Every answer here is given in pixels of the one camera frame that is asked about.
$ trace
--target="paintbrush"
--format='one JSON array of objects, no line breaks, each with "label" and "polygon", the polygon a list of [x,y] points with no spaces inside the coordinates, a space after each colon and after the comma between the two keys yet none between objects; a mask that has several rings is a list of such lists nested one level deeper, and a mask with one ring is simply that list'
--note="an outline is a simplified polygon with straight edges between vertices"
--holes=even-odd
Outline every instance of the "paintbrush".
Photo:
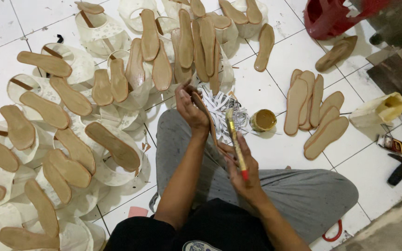
[{"label": "paintbrush", "polygon": [[243,154],[241,153],[240,144],[238,143],[237,130],[235,129],[235,123],[232,118],[232,112],[233,112],[232,108],[229,108],[226,111],[227,129],[229,130],[229,136],[232,139],[232,143],[235,148],[235,153],[237,154],[238,165],[241,170],[241,175],[243,176],[243,179],[246,181],[249,179],[248,168],[246,167]]}]

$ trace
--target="red plastic bag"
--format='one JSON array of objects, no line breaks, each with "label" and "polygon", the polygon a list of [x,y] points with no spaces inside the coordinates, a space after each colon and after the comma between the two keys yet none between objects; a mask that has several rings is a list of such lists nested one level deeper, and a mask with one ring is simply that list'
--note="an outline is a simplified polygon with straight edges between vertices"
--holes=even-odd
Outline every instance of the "red plastic bag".
[{"label": "red plastic bag", "polygon": [[308,34],[318,40],[339,36],[361,20],[366,19],[388,5],[390,0],[362,0],[362,13],[346,17],[350,9],[343,6],[345,0],[308,0],[304,10]]}]

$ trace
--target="black shirt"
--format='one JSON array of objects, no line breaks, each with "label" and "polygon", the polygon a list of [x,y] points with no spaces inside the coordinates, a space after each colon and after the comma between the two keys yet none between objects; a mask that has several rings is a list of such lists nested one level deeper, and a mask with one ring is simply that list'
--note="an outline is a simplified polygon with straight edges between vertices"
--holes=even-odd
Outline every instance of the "black shirt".
[{"label": "black shirt", "polygon": [[213,199],[195,209],[179,231],[147,217],[131,217],[114,229],[105,251],[273,251],[259,218]]}]

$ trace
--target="person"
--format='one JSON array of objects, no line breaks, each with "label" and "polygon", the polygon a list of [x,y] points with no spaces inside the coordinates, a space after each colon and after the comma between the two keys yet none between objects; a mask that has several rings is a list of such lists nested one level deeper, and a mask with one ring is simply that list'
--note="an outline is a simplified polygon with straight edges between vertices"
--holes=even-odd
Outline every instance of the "person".
[{"label": "person", "polygon": [[[234,162],[216,150],[189,83],[175,90],[176,110],[159,118],[161,199],[155,214],[118,223],[104,250],[310,250],[308,244],[356,204],[354,184],[327,170],[274,169],[283,154],[276,152],[273,169],[259,171],[239,135],[249,171],[245,182]],[[231,146],[221,147],[235,154]]]}]

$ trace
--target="hand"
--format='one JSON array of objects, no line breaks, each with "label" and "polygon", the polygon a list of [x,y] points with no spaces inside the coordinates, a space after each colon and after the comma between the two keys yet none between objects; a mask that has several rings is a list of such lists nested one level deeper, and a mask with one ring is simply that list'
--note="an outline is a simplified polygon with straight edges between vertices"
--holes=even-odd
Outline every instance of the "hand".
[{"label": "hand", "polygon": [[209,135],[209,118],[194,106],[191,99],[192,92],[196,92],[200,96],[202,93],[189,85],[190,82],[191,79],[188,79],[176,88],[176,109],[190,126],[192,137],[206,138]]},{"label": "hand", "polygon": [[[240,144],[244,162],[248,168],[249,179],[245,181],[241,174],[238,174],[238,166],[232,160],[228,158],[224,159],[227,162],[227,169],[229,171],[231,183],[237,193],[245,198],[251,205],[255,205],[256,203],[267,199],[267,196],[260,185],[258,162],[252,157],[251,150],[241,133],[238,133],[238,143]],[[232,146],[220,143],[220,147],[224,151],[236,156],[235,149]]]}]

